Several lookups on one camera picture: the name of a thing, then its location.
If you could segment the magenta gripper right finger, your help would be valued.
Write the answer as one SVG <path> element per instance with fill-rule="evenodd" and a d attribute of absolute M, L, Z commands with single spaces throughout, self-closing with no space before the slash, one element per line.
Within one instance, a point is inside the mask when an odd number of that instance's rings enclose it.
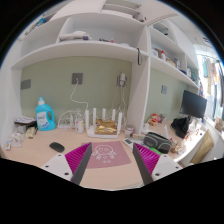
<path fill-rule="evenodd" d="M 168 154 L 159 155 L 137 143 L 132 152 L 145 185 L 182 169 Z"/>

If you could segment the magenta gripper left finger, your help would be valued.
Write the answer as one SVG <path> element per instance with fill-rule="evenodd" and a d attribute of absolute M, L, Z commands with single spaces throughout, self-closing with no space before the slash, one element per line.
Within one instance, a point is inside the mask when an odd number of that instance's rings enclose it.
<path fill-rule="evenodd" d="M 58 153 L 42 166 L 48 171 L 76 185 L 81 183 L 92 154 L 92 144 L 84 144 L 64 155 Z"/>

